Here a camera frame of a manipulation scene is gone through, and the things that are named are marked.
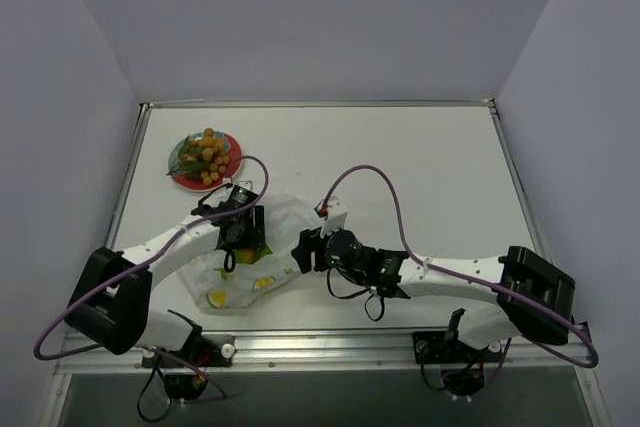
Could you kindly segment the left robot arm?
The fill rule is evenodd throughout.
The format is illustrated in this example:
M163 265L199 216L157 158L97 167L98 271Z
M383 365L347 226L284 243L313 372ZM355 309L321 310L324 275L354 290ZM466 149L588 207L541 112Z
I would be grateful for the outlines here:
M175 227L134 247L102 247L89 257L74 289L64 322L115 355L133 347L155 347L179 366L202 352L202 328L173 311L150 306L151 293L192 260L238 248L254 226L261 196L233 186L219 203L199 202Z

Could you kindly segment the white plastic bag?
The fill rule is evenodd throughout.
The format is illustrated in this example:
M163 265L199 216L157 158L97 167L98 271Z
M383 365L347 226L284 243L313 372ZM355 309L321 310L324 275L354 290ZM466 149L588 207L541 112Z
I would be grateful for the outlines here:
M320 226L313 207L288 194L266 195L260 205L265 208L264 247L236 251L236 267L231 272L224 269L221 251L201 255L178 270L178 278L201 312L247 308L301 275L291 251L302 231Z

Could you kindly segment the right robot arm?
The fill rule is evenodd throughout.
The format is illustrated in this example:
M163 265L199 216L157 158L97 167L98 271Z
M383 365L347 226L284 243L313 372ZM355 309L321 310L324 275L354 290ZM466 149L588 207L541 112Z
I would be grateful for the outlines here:
M455 359L516 336L551 346L569 338L575 282L525 247L484 259L413 259L365 246L349 230L314 229L300 233L291 255L302 273L337 271L380 301L442 296L478 302L443 337Z

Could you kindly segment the fake green starfruit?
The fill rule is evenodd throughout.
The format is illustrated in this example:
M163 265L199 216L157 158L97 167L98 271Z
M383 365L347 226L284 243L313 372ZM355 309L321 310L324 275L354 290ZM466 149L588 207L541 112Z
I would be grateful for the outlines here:
M262 258L272 255L273 252L272 250L269 248L268 245L264 245L262 246L257 252L256 252L256 260L259 261Z

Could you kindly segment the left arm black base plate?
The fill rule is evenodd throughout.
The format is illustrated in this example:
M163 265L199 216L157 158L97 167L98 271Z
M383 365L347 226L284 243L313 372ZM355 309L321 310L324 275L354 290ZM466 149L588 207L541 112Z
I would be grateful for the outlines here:
M213 337L198 334L186 341L185 345L178 351L170 351L176 358L187 362L198 368L208 367L231 367L235 355L235 339L229 335L214 335ZM154 362L158 360L161 368L179 368L181 364L173 358L145 352L141 366L150 369Z

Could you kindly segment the fake orange mango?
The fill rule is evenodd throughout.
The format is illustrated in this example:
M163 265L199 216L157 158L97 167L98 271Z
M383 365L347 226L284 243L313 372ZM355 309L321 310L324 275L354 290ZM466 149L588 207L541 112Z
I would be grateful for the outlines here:
M258 249L236 249L234 256L237 264L253 265L260 260L260 251Z

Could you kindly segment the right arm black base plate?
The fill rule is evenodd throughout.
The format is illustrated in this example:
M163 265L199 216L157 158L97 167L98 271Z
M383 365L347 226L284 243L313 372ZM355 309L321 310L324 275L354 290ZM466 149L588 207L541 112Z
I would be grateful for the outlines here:
M424 365L468 364L471 361L497 363L503 351L489 348L477 350L461 342L457 336L445 338L444 331L418 331L412 333L415 361Z

